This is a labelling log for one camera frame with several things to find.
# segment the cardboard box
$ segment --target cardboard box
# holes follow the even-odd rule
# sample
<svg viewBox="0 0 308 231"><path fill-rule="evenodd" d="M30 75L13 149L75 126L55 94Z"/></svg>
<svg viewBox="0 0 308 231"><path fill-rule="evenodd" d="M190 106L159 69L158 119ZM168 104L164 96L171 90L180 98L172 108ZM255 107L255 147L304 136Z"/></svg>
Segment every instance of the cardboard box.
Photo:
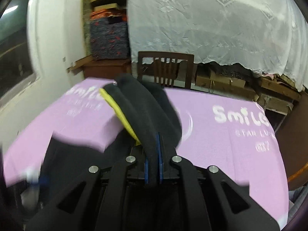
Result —
<svg viewBox="0 0 308 231"><path fill-rule="evenodd" d="M244 97L250 101L256 101L258 99L257 93L249 86L241 88L223 82L213 81L202 69L197 70L196 85L200 87L209 88L209 90L214 89L218 91L224 91L230 94Z"/></svg>
<svg viewBox="0 0 308 231"><path fill-rule="evenodd" d="M293 104L291 102L269 95L266 91L258 91L258 95L259 98L257 103L264 109L275 111L282 115L289 114L293 109Z"/></svg>
<svg viewBox="0 0 308 231"><path fill-rule="evenodd" d="M240 87L240 88L244 88L245 83L246 83L246 81L241 80L241 79L216 74L211 69L210 69L210 79L215 81L215 82L221 82L221 83L225 83L225 84Z"/></svg>

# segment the white cloth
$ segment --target white cloth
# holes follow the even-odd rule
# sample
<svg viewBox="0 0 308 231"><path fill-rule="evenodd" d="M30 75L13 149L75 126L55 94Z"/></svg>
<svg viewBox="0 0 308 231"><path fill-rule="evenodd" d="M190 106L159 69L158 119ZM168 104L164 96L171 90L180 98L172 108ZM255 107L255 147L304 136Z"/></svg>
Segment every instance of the white cloth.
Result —
<svg viewBox="0 0 308 231"><path fill-rule="evenodd" d="M301 90L308 24L293 0L128 0L132 61L138 51L195 55L195 63L240 63L285 74Z"/></svg>

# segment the wooden chair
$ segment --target wooden chair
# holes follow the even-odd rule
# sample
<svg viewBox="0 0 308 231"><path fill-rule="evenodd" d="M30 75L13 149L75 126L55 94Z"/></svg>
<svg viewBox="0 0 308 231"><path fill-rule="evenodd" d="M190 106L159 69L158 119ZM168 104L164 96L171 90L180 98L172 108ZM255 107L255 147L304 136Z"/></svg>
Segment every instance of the wooden chair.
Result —
<svg viewBox="0 0 308 231"><path fill-rule="evenodd" d="M148 57L154 59L154 62L151 64L154 70L154 81L166 87L173 87L174 85L174 80L177 77L179 68L179 63L177 63L177 61L187 61L185 88L190 89L193 76L194 55L173 52L140 51L138 52L138 80L142 79L142 74L144 72L142 59Z"/></svg>

